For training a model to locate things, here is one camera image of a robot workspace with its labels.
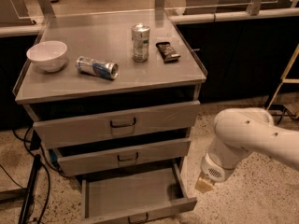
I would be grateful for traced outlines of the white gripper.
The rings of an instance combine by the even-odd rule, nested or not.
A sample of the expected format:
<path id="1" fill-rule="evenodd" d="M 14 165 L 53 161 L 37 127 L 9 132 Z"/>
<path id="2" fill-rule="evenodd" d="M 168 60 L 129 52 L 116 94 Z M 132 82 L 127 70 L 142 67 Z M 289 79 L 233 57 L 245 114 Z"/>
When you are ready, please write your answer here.
<path id="1" fill-rule="evenodd" d="M 197 179 L 195 188 L 201 193 L 206 193 L 213 190 L 215 182 L 226 181 L 231 176 L 234 169 L 220 167 L 208 154 L 206 154 L 201 161 L 201 171 L 202 173 Z"/>

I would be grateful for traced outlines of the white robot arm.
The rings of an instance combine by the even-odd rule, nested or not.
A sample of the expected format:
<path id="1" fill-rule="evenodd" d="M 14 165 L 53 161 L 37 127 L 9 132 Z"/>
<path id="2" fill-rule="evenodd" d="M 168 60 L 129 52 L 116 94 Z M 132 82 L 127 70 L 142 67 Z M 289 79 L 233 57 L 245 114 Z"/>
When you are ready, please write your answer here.
<path id="1" fill-rule="evenodd" d="M 195 188 L 202 193 L 225 182 L 236 166 L 258 152 L 299 170 L 299 132 L 279 128 L 271 114 L 257 107 L 222 110 L 213 121 L 215 137 L 201 160 Z"/>

